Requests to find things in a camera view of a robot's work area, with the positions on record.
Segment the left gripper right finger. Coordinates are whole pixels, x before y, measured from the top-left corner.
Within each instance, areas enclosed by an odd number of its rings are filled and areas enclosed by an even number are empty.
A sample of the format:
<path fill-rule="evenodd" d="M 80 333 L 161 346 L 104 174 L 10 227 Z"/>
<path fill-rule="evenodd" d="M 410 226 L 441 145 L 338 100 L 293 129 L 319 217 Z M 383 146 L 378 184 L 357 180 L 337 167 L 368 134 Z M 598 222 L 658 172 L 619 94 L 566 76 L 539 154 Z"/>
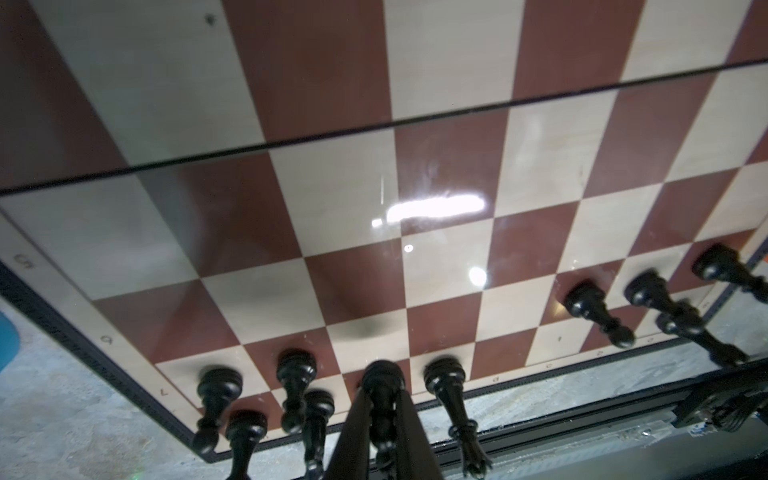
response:
<path fill-rule="evenodd" d="M 395 431 L 396 478 L 443 480 L 439 463 L 406 390 L 401 390 L 395 397 Z"/>

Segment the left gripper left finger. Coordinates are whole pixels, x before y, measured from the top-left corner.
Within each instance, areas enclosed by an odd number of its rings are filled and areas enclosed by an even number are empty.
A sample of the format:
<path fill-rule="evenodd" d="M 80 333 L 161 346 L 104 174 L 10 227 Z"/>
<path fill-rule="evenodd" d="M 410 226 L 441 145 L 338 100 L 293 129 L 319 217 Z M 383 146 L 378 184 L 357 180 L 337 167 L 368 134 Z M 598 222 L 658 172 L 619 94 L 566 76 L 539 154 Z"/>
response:
<path fill-rule="evenodd" d="M 368 394 L 360 389 L 325 470 L 325 480 L 368 479 L 371 406 Z"/>

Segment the black chess piece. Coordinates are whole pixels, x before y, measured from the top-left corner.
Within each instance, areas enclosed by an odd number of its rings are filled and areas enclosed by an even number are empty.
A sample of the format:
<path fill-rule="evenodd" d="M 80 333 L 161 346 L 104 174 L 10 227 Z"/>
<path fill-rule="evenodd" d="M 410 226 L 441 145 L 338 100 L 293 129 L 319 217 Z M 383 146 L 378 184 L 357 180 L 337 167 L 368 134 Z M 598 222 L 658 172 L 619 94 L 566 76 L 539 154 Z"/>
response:
<path fill-rule="evenodd" d="M 376 448 L 376 466 L 385 479 L 395 479 L 395 400 L 405 389 L 401 368 L 388 360 L 377 360 L 364 372 L 362 389 L 372 403 L 370 439 Z"/>

